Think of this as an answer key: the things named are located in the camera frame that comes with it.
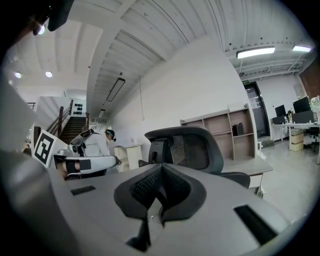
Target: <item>white shirt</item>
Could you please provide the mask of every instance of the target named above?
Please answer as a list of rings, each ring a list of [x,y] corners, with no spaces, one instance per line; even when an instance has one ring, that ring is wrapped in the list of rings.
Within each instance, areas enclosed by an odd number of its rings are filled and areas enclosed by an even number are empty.
[[[96,133],[91,134],[84,140],[84,144],[84,154],[86,157],[102,157],[111,155],[106,136]]]

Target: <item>ceiling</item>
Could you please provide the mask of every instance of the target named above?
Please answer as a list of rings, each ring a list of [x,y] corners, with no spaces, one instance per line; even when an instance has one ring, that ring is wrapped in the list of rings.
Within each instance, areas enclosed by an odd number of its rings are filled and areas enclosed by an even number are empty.
[[[242,80],[298,74],[316,56],[292,51],[295,44],[314,43],[276,0],[75,0],[64,26],[29,35],[8,61],[26,76],[48,69],[86,75],[94,117],[100,109],[107,115],[141,76],[204,35],[216,40]],[[276,51],[236,58],[237,51],[263,46]],[[18,61],[10,63],[13,56]],[[106,102],[119,77],[124,86]]]

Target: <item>brick wall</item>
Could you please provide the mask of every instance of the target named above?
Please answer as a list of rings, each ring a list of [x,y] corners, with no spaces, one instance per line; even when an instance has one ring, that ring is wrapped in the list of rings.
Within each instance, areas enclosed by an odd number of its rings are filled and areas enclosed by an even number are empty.
[[[300,74],[304,89],[309,99],[320,95],[320,58],[316,58],[308,68]]]

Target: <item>rectangular light fixture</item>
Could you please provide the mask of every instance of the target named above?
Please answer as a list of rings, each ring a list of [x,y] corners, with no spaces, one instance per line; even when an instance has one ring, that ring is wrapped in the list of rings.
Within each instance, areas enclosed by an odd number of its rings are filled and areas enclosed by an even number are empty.
[[[106,98],[107,102],[112,102],[114,98],[116,97],[117,93],[120,91],[121,87],[125,84],[126,80],[123,78],[118,78],[112,87],[108,97]]]
[[[101,109],[100,112],[99,112],[98,118],[102,118],[102,116],[104,115],[104,113],[105,113],[105,110],[104,110],[104,109]]]
[[[292,51],[296,51],[296,52],[310,52],[311,51],[311,48],[310,47],[305,47],[305,46],[298,46],[298,45],[295,45],[292,49]]]
[[[235,56],[237,59],[242,59],[242,58],[262,55],[262,54],[273,54],[275,50],[276,48],[274,46],[258,47],[258,48],[248,49],[248,50],[237,51]]]

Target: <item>fluorescent light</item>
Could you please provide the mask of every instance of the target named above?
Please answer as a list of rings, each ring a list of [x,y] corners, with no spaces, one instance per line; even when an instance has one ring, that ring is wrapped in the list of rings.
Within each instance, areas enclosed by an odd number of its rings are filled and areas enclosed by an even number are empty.
[[[101,109],[100,112],[99,112],[98,118],[102,118],[102,116],[104,115],[104,113],[105,113],[105,110],[104,110],[104,109]]]
[[[305,47],[305,46],[298,46],[298,45],[295,45],[292,49],[292,51],[296,51],[296,52],[310,52],[312,50],[312,48],[310,47]]]
[[[123,78],[118,78],[112,87],[108,97],[106,98],[107,102],[112,102],[114,98],[116,97],[117,93],[120,91],[121,87],[125,84],[126,80]]]
[[[274,46],[268,46],[268,47],[259,47],[259,48],[253,48],[248,50],[240,50],[236,52],[237,59],[242,59],[246,57],[256,56],[256,55],[262,55],[262,54],[273,54],[275,52],[276,48]]]
[[[16,78],[21,78],[21,74],[20,74],[20,72],[15,72],[15,74],[14,74],[14,75],[15,75],[15,77],[16,77]]]
[[[52,78],[52,73],[51,73],[50,71],[45,72],[45,75],[46,75],[48,78]]]
[[[42,34],[45,32],[45,30],[46,30],[46,27],[45,27],[45,25],[43,25],[43,26],[41,27],[38,35],[42,35]]]

